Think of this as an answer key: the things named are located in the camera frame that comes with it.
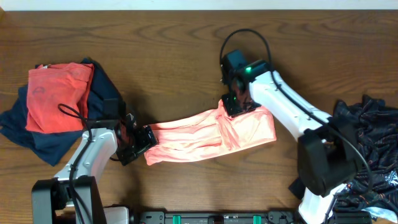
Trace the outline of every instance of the wooden table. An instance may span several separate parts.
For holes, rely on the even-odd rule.
[[[0,23],[0,112],[35,64],[95,59],[143,124],[173,121],[216,108],[227,92],[218,65],[223,39],[248,27],[264,34],[284,80],[321,110],[362,94],[398,106],[397,11],[113,11],[7,12]],[[252,59],[266,58],[251,34],[231,39]],[[287,189],[297,177],[293,137],[275,122],[278,140],[201,162],[143,157],[126,167],[109,162],[98,181],[104,205],[142,211],[295,208]],[[51,167],[0,136],[0,223],[32,223],[30,191],[49,179],[75,147]]]

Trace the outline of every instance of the white wall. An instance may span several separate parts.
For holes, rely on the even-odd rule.
[[[398,0],[0,0],[5,11],[398,9]]]

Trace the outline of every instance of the folded cloth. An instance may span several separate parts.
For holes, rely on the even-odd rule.
[[[148,165],[200,161],[276,140],[274,120],[265,107],[232,118],[221,100],[218,109],[150,127],[159,144],[145,152]]]
[[[82,63],[93,63],[95,68],[87,101],[88,117],[101,119],[103,100],[121,98],[120,94],[96,62],[86,58]],[[53,134],[27,131],[27,89],[27,86],[19,88],[19,98],[12,109],[0,114],[0,133],[15,144],[30,148],[43,161],[55,166],[81,136],[82,130]]]
[[[93,72],[92,64],[77,63],[29,70],[26,130],[44,134],[82,130],[82,122],[62,113],[58,104],[71,106],[87,118]]]
[[[353,106],[339,101],[333,117],[343,117],[353,123],[358,150],[368,162],[374,182],[373,191],[366,193],[369,176],[363,169],[342,191],[335,209],[343,212],[366,210],[397,222],[398,109],[386,106],[384,100],[364,95],[363,102]]]

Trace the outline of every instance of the red cloth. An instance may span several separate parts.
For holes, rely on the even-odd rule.
[[[274,119],[265,107],[232,118],[222,100],[218,109],[150,127],[159,143],[145,152],[148,165],[200,161],[276,140]]]
[[[93,64],[77,63],[29,70],[26,130],[44,134],[82,130],[81,120],[62,113],[58,104],[66,104],[87,118],[93,73]]]

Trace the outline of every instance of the crumpled pink cloth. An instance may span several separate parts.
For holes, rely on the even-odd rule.
[[[145,152],[148,165],[195,162],[276,140],[274,119],[265,107],[232,118],[222,100],[215,110],[150,127],[159,144]]]

